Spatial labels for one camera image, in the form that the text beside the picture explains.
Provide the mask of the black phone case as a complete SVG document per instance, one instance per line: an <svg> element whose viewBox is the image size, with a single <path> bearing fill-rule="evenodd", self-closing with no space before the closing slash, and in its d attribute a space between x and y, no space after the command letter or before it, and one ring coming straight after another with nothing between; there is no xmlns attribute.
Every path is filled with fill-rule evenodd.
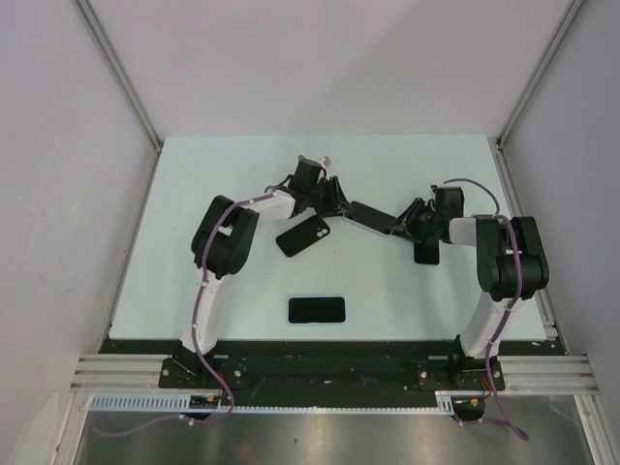
<svg viewBox="0 0 620 465"><path fill-rule="evenodd" d="M278 248L287 258L292 258L330 234L327 222L318 215L303 220L275 239Z"/></svg>

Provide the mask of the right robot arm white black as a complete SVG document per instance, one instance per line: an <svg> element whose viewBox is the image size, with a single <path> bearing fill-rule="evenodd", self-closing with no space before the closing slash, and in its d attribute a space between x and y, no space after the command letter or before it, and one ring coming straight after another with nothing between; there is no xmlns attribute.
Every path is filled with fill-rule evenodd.
<svg viewBox="0 0 620 465"><path fill-rule="evenodd" d="M519 305L544 289L549 267L536 220L493 214L464 215L460 187L431 187L434 198L416 198L387 230L414 244L416 264L437 265L440 245L471 246L476 251L480 298L465 329L455 339L457 358L447 364L449 381L470 388L481 365L499 353L500 343Z"/></svg>

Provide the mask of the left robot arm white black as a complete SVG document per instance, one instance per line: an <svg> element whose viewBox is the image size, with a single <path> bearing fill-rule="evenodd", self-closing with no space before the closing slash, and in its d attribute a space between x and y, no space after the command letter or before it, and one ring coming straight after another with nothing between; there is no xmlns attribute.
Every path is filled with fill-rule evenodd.
<svg viewBox="0 0 620 465"><path fill-rule="evenodd" d="M327 160L299 156L294 173L263 193L234 201L215 197L192 239L194 263L201 273L191 322L173 357L180 375L191 386L207 385L214 375L213 362L204 357L217 343L216 329L224 295L231 278L250 256L257 229L290 220L311 209L314 214L276 237L276 244L291 258L325 238L326 219L353 211L337 176L328 173Z"/></svg>

